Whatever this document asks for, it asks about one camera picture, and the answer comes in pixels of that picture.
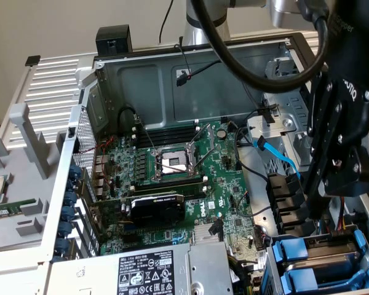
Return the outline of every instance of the green circuit board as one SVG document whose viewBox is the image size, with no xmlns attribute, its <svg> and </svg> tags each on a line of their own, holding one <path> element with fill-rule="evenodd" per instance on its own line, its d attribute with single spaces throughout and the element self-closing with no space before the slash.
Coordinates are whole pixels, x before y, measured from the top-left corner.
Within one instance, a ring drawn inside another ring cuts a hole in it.
<svg viewBox="0 0 369 295">
<path fill-rule="evenodd" d="M 208 178 L 207 184 L 173 186 L 148 192 L 150 194 L 172 192 L 186 197 L 185 219 L 175 226 L 136 228 L 130 221 L 118 217 L 117 212 L 121 209 L 121 203 L 137 196 L 137 193 L 131 196 L 131 186 L 134 182 L 137 185 L 155 183 L 153 180 L 155 157 L 151 154 L 153 148 L 133 149 L 130 138 L 119 138 L 114 144 L 109 145 L 105 154 L 108 155 L 109 160 L 113 159 L 114 164 L 110 169 L 106 169 L 106 176 L 109 179 L 116 179 L 118 176 L 120 185 L 114 188 L 114 194 L 108 186 L 105 186 L 100 196 L 101 200 L 94 204 L 100 211 L 106 232 L 106 241 L 101 244 L 101 255 L 135 250 L 144 246 L 171 245 L 173 240 L 177 241 L 176 243 L 194 243 L 195 226 L 212 225 L 217 218 L 220 218 L 224 223 L 224 241 L 228 250 L 231 250 L 239 259 L 254 260 L 256 249 L 254 246 L 248 247 L 248 238 L 253 235 L 252 220 L 237 215 L 230 201 L 232 196 L 237 202 L 247 191 L 242 169 L 236 170 L 234 133 L 229 133 L 227 124 L 221 124 L 219 121 L 203 122 L 199 126 L 202 128 L 208 123 L 210 123 L 209 130 L 213 134 L 210 135 L 205 130 L 195 143 L 199 160 L 211 150 L 210 136 L 214 139 L 213 152 L 196 170 L 200 175 Z M 218 130 L 226 132 L 225 139 L 217 137 Z M 181 149 L 182 146 L 177 144 L 173 148 Z M 175 177 L 178 176 L 165 176 L 164 180 Z M 251 208 L 245 200 L 238 210 L 251 214 Z"/>
</svg>

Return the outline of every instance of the warning label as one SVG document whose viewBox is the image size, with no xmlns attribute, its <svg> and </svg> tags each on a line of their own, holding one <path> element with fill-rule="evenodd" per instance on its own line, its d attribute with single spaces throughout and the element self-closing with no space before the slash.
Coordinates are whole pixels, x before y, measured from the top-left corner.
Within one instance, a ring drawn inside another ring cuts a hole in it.
<svg viewBox="0 0 369 295">
<path fill-rule="evenodd" d="M 119 259 L 117 295 L 175 295 L 173 251 Z"/>
</svg>

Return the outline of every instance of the screw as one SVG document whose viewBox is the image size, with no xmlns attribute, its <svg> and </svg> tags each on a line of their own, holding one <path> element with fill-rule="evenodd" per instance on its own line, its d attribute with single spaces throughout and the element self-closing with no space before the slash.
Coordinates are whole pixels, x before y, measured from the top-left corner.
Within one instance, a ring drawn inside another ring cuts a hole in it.
<svg viewBox="0 0 369 295">
<path fill-rule="evenodd" d="M 365 92 L 364 99 L 365 99 L 365 101 L 369 101 L 369 91 Z"/>
</svg>

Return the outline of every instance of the motherboard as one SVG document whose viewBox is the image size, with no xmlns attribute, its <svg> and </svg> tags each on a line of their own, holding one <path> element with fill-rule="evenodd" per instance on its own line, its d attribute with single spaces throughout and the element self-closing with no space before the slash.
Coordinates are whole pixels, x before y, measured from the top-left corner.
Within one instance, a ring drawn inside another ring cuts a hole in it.
<svg viewBox="0 0 369 295">
<path fill-rule="evenodd" d="M 212 121 L 101 141 L 90 208 L 100 254 L 225 241 L 236 258 L 256 260 L 253 220 L 238 215 L 252 212 L 233 131 Z"/>
</svg>

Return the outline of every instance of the white wall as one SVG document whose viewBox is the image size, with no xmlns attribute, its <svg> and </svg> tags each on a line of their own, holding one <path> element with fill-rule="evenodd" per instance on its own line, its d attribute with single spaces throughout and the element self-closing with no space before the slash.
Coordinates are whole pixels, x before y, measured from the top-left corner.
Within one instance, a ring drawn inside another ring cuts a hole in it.
<svg viewBox="0 0 369 295">
<path fill-rule="evenodd" d="M 99 27 L 130 25 L 134 47 L 157 45 L 170 0 L 0 0 L 0 121 L 30 55 L 94 52 Z M 162 42 L 183 35 L 186 1 L 174 0 Z M 231 34 L 269 30 L 266 9 L 230 9 Z"/>
</svg>

